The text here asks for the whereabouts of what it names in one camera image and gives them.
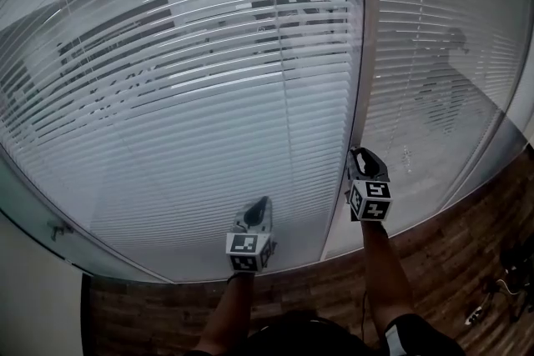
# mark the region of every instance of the white wall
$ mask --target white wall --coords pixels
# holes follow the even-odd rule
[[[0,354],[83,356],[82,274],[0,214]]]

